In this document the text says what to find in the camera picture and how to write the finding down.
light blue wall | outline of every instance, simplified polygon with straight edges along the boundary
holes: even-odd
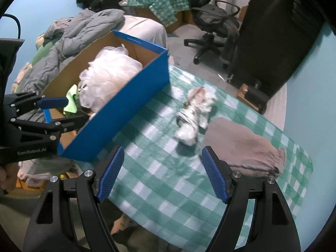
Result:
[[[336,203],[336,36],[324,25],[288,81],[284,132],[311,156],[314,172],[296,225],[304,251]]]
[[[36,53],[36,38],[46,31],[56,19],[71,17],[80,12],[76,0],[15,0],[6,13],[15,15],[21,23],[21,38],[25,40],[20,48],[11,73],[6,94],[10,93],[19,70],[31,62]],[[14,20],[0,19],[0,38],[17,38],[17,26]]]

gray tile floor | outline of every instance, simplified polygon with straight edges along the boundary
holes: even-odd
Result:
[[[224,81],[227,74],[222,68],[222,62],[215,53],[212,51],[206,52],[200,57],[200,63],[195,65],[193,63],[194,55],[196,55],[200,46],[184,46],[184,39],[202,39],[204,34],[205,32],[191,24],[183,25],[173,33],[168,34],[167,45],[170,55],[174,58],[174,65],[212,83],[231,95],[235,95],[238,89]],[[215,38],[215,41],[218,42],[223,40],[222,38]]]

black cable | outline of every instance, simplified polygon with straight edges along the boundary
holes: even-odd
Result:
[[[21,25],[20,25],[19,19],[16,18],[14,15],[7,14],[7,13],[5,13],[3,16],[12,18],[16,22],[16,24],[17,24],[17,38],[20,39],[20,37],[21,37]]]

blue box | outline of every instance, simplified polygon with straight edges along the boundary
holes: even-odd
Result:
[[[169,83],[167,49],[127,35],[113,31],[94,41],[62,72],[51,81],[43,91],[46,97],[65,97],[67,91],[78,84],[79,74],[88,68],[97,53],[106,46],[124,44],[130,57],[141,62],[143,70],[122,88],[77,134],[62,134],[58,154],[74,160],[92,162],[105,145],[150,99]],[[47,122],[63,118],[63,111],[50,109],[44,111]]]

office chair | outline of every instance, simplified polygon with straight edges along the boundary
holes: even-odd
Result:
[[[199,39],[185,39],[184,45],[196,44],[202,48],[194,56],[194,64],[199,64],[199,57],[208,50],[213,51],[220,56],[221,61],[228,65],[231,61],[234,51],[236,49],[236,42],[239,37],[239,23],[235,15],[240,11],[239,6],[232,3],[216,0],[214,5],[210,5],[211,0],[189,0],[189,6],[193,15],[195,25],[206,34],[203,40]],[[218,3],[225,3],[234,6],[237,10],[228,14],[224,9],[218,7]],[[214,34],[220,38],[226,38],[225,43],[214,42]]]

